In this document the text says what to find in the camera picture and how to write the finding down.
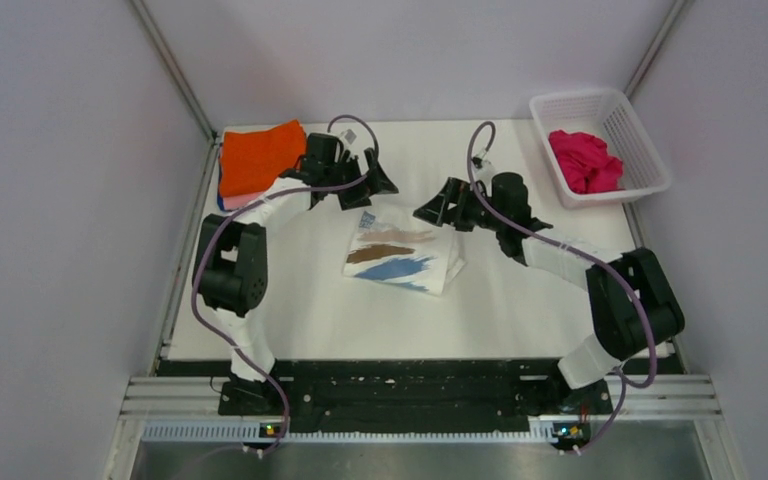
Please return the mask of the white printed t shirt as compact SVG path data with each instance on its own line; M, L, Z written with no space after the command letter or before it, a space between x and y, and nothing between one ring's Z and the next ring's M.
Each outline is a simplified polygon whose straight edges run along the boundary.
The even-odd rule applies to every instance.
M401 206L378 204L362 210L342 273L440 296L465 264L455 231L424 223Z

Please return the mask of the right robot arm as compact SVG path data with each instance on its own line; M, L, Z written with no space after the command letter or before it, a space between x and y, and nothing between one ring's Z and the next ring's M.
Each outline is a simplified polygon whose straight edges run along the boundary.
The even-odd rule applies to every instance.
M685 319L655 253L645 247L627 252L594 247L563 235L532 211L522 177L500 173L489 184L450 177L415 218L457 231L494 233L502 253L582 289L588 297L593 332L562 357L546 385L549 404L572 412L587 397L587 386L609 373L620 374L634 355L648 355L647 375L628 380L647 388L658 367L657 347L681 333Z

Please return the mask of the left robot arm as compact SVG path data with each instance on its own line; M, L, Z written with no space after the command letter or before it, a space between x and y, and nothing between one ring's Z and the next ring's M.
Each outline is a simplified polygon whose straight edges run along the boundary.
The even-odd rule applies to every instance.
M247 381L242 398L257 413L274 410L281 397L280 386L269 379L275 357L254 325L268 287L268 240L329 195L348 211L370 206L375 195L398 193L379 156L377 141L355 155L339 136L311 134L297 166L279 174L263 194L231 214L202 220L191 308L229 345L231 374Z

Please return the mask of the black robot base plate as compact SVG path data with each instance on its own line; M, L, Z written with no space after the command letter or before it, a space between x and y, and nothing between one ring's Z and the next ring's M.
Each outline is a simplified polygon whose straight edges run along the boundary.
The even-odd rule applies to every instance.
M161 361L160 377L213 377L228 396L221 414L281 415L302 404L473 407L494 403L530 415L559 413L595 398L601 380L575 391L557 391L550 379L554 359L314 361L279 360L271 371L277 381L233 378L227 361Z

